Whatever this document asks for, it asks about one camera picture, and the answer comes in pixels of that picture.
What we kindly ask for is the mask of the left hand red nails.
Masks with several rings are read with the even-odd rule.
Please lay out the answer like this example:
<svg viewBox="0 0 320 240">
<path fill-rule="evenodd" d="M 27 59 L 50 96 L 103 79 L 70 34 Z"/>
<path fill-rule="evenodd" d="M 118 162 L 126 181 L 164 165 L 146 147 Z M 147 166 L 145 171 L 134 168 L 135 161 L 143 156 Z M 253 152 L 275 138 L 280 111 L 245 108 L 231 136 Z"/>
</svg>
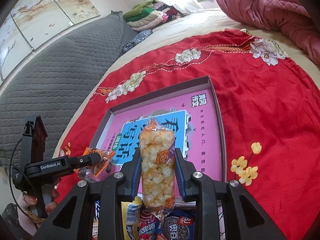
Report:
<svg viewBox="0 0 320 240">
<path fill-rule="evenodd" d="M 57 202 L 55 201 L 60 196 L 59 192 L 56 189 L 56 186 L 52 190 L 52 198 L 53 201 L 46 205 L 46 213 L 51 213 L 56 207 Z M 37 204 L 37 198 L 34 196 L 30 196 L 26 193 L 23 193 L 18 199 L 18 205 L 20 208 L 27 213 L 29 207 L 35 206 Z M 36 223 L 27 215 L 24 215 L 23 212 L 18 209 L 18 221 L 22 229 L 24 229 L 30 235 L 35 235 L 38 226 Z"/>
</svg>

